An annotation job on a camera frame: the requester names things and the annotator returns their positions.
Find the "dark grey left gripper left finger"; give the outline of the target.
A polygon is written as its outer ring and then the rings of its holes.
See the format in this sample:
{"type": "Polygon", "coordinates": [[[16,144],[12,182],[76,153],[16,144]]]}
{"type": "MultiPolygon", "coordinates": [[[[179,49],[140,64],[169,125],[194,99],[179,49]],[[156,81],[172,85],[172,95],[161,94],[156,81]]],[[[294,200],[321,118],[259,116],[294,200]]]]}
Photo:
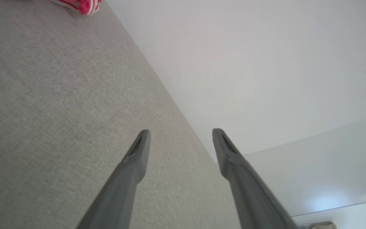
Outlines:
{"type": "Polygon", "coordinates": [[[128,229],[138,183],[146,174],[151,132],[142,130],[96,196],[78,229],[128,229]]]}

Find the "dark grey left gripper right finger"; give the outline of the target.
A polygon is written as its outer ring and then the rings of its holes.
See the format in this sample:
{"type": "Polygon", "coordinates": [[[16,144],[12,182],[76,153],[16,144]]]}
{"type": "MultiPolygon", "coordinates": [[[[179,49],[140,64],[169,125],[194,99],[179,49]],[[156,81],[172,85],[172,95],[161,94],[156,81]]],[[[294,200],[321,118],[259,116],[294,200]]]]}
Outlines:
{"type": "Polygon", "coordinates": [[[222,176],[230,183],[243,229],[297,229],[298,226],[226,133],[215,128],[213,144],[222,176]]]}

